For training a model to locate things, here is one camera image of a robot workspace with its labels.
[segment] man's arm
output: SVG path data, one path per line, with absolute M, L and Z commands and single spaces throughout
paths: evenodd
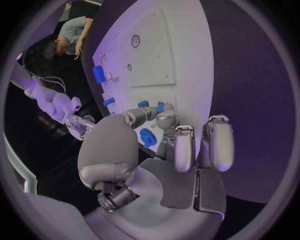
M 82 45 L 83 45 L 83 42 L 84 42 L 84 39 L 86 38 L 88 32 L 89 32 L 89 29 L 91 27 L 93 23 L 93 19 L 92 18 L 85 18 L 85 24 L 84 24 L 84 27 L 83 27 L 83 31 L 77 41 L 77 44 L 76 44 L 76 55 L 80 55 L 82 53 Z

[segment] white platform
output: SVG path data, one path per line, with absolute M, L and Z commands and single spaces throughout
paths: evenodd
M 138 35 L 138 47 L 132 37 Z M 137 108 L 147 100 L 174 104 L 181 125 L 195 127 L 196 151 L 208 120 L 214 82 L 213 47 L 209 26 L 198 0 L 138 0 L 109 29 L 93 55 L 107 81 L 101 83 L 110 113 Z M 163 131 L 155 121 L 137 128 L 151 130 L 157 144 Z

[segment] man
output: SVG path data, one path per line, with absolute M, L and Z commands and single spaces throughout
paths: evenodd
M 49 60 L 53 57 L 61 57 L 64 53 L 79 56 L 92 23 L 93 19 L 85 16 L 65 22 L 57 39 L 47 45 L 44 56 Z

